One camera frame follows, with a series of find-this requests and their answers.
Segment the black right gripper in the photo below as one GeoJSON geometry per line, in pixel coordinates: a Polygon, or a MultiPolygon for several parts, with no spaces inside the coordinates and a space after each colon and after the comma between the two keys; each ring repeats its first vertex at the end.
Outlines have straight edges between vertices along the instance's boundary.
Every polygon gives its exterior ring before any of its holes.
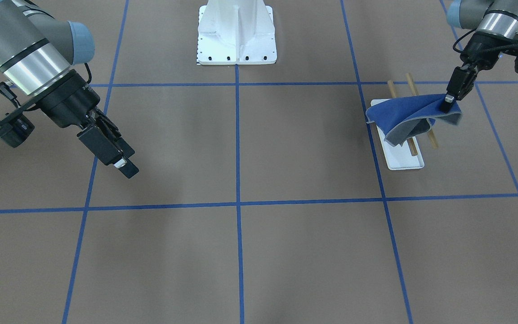
{"type": "Polygon", "coordinates": [[[104,165],[113,165],[127,179],[138,173],[131,161],[135,149],[121,137],[117,126],[99,109],[99,95],[81,75],[70,70],[43,93],[35,104],[58,127],[78,126],[77,138],[104,165]]]}

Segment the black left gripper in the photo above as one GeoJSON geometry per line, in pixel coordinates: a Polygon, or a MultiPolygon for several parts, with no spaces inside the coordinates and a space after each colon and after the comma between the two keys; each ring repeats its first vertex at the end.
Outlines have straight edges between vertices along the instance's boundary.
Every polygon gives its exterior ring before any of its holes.
{"type": "Polygon", "coordinates": [[[461,67],[455,67],[452,73],[440,111],[448,113],[452,105],[463,100],[472,91],[476,80],[476,77],[472,76],[472,71],[491,70],[500,53],[517,43],[517,40],[504,36],[475,31],[460,54],[463,64],[461,67]]]}

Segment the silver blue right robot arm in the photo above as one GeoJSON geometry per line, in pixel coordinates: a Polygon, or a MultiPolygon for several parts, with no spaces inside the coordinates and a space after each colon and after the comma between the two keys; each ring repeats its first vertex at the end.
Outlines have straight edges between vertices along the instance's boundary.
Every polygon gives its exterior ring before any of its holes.
{"type": "Polygon", "coordinates": [[[77,138],[100,162],[132,178],[135,150],[98,108],[91,81],[73,68],[94,54],[86,25],[55,20],[29,0],[0,0],[0,94],[15,107],[0,120],[0,139],[20,146],[35,128],[24,113],[39,109],[60,128],[79,127],[77,138]]]}

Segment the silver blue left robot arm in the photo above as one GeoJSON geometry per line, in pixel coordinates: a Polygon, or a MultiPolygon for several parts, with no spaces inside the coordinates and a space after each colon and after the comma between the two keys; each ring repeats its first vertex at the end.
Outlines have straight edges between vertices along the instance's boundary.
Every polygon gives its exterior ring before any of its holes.
{"type": "Polygon", "coordinates": [[[467,31],[469,41],[463,49],[453,45],[462,65],[455,67],[441,111],[472,90],[477,75],[491,70],[502,54],[514,57],[518,74],[518,0],[455,0],[447,10],[447,22],[467,31]]]}

